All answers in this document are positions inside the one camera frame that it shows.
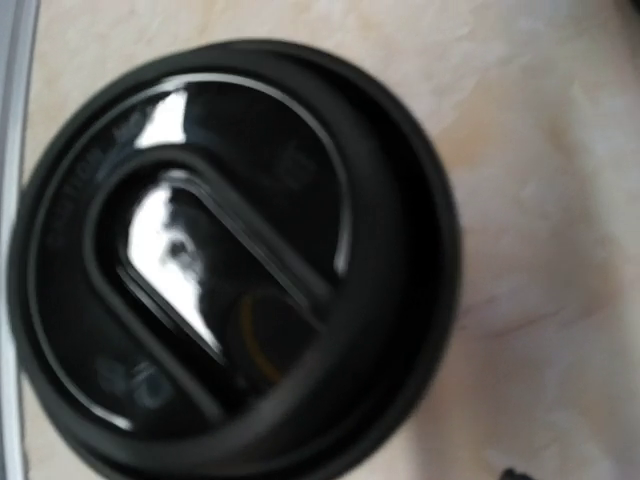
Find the black plastic cup lid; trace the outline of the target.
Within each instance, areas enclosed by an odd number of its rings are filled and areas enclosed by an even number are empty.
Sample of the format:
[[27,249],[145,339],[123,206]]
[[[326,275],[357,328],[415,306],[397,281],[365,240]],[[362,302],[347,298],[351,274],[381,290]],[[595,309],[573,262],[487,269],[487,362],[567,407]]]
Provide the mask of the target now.
[[20,197],[7,304],[54,428],[107,479],[337,479],[394,433],[454,322],[460,227],[380,80],[306,45],[124,74]]

